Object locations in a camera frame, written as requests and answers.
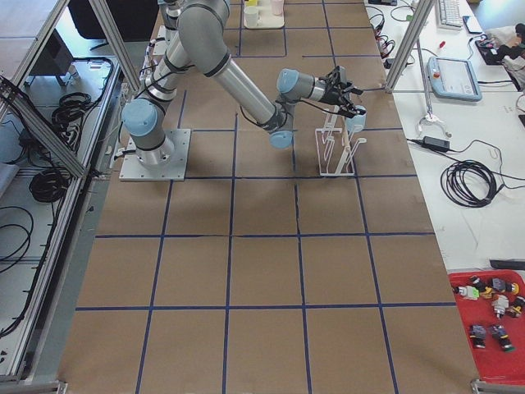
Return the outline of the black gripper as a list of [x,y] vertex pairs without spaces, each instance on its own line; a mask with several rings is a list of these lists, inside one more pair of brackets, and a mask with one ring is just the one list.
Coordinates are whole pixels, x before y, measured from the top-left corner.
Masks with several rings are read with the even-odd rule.
[[325,76],[318,79],[324,86],[321,103],[338,105],[341,107],[341,116],[353,118],[365,115],[367,110],[362,105],[356,105],[351,99],[351,94],[362,95],[363,90],[354,87],[354,83],[348,79],[346,69],[336,66]]

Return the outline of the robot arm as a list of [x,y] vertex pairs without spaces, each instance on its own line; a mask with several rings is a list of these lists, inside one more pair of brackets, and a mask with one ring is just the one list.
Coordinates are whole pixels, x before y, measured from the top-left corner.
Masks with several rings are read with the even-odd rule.
[[165,27],[170,31],[161,61],[154,67],[143,89],[126,104],[122,120],[135,143],[140,164],[155,167],[171,161],[175,144],[162,123],[176,96],[179,79],[195,67],[215,80],[253,118],[255,126],[269,134],[272,146],[283,149],[293,139],[294,107],[304,100],[329,104],[349,124],[362,124],[366,110],[352,102],[362,94],[347,79],[345,69],[336,66],[325,76],[311,76],[297,70],[281,70],[271,101],[233,60],[223,38],[230,16],[228,1],[162,1]]
[[177,33],[177,21],[182,12],[184,0],[158,0],[159,11],[165,27],[165,40],[169,43]]

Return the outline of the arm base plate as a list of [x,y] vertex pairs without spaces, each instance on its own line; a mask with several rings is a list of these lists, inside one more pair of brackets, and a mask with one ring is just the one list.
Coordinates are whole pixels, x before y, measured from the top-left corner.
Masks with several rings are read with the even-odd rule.
[[183,181],[185,179],[191,129],[167,131],[166,139],[158,149],[137,149],[132,138],[121,165],[121,181]]

